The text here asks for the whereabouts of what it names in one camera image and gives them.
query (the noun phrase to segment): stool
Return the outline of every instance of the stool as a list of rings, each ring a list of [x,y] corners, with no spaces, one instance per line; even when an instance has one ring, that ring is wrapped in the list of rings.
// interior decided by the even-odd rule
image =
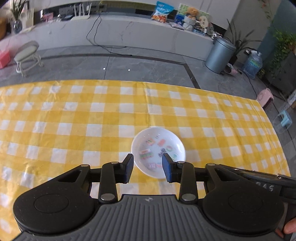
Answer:
[[[274,120],[274,129],[280,133],[289,129],[292,125],[292,119],[287,111],[281,111]]]
[[[30,70],[37,64],[40,67],[44,66],[43,63],[41,62],[40,55],[36,54],[36,51],[38,50],[38,48],[39,48],[39,44],[36,41],[30,41],[18,49],[15,55],[15,62],[17,63],[17,73],[21,73],[23,77],[26,77],[27,75],[25,74],[25,72]],[[30,59],[34,60],[34,64],[26,69],[23,69],[22,64],[26,60],[30,60]]]

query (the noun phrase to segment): leafy plant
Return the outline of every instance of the leafy plant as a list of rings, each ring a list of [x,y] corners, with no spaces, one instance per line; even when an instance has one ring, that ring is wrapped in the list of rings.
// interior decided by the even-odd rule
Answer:
[[[20,14],[24,8],[24,5],[26,3],[26,0],[22,2],[22,0],[12,0],[12,9],[10,10],[15,18],[15,20],[19,20],[20,18]]]
[[[292,51],[296,54],[296,34],[275,30],[274,37],[277,39],[274,57],[270,63],[269,70],[273,78],[276,72],[281,72],[281,62],[288,57]]]
[[[255,30],[253,29],[252,31],[250,31],[249,33],[247,33],[247,35],[245,37],[242,37],[242,31],[240,30],[239,33],[237,34],[237,30],[235,28],[234,22],[232,22],[233,24],[233,28],[231,26],[231,24],[229,23],[228,19],[227,19],[228,25],[229,25],[229,30],[231,32],[232,35],[232,40],[231,43],[236,47],[236,51],[234,52],[233,56],[236,56],[239,54],[240,51],[245,50],[245,49],[250,49],[250,47],[246,47],[247,44],[249,44],[250,42],[262,42],[261,40],[250,40],[247,39]]]

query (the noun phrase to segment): hand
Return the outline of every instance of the hand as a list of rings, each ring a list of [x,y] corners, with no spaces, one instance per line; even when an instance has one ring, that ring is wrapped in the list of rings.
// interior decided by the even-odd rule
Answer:
[[[284,237],[282,232],[279,229],[276,229],[275,231],[280,237]],[[296,232],[296,218],[293,218],[291,221],[289,221],[285,226],[284,226],[284,233],[285,234],[291,234]]]

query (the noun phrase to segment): black gripper pad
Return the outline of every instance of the black gripper pad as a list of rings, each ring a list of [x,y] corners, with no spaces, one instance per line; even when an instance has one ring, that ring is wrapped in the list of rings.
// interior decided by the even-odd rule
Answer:
[[[274,232],[238,237],[210,225],[194,205],[175,195],[124,195],[102,205],[94,218],[73,232],[56,236],[21,233],[15,241],[281,241]]]

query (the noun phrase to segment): yellow checkered tablecloth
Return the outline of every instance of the yellow checkered tablecloth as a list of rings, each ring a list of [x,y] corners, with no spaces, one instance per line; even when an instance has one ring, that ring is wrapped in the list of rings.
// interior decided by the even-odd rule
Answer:
[[[193,88],[129,81],[73,80],[0,88],[0,240],[19,229],[15,199],[82,163],[122,161],[150,126],[175,133],[196,167],[214,162],[289,175],[278,137],[255,100]],[[134,167],[119,195],[178,193]],[[199,197],[205,192],[198,183]],[[98,193],[93,185],[92,196]]]

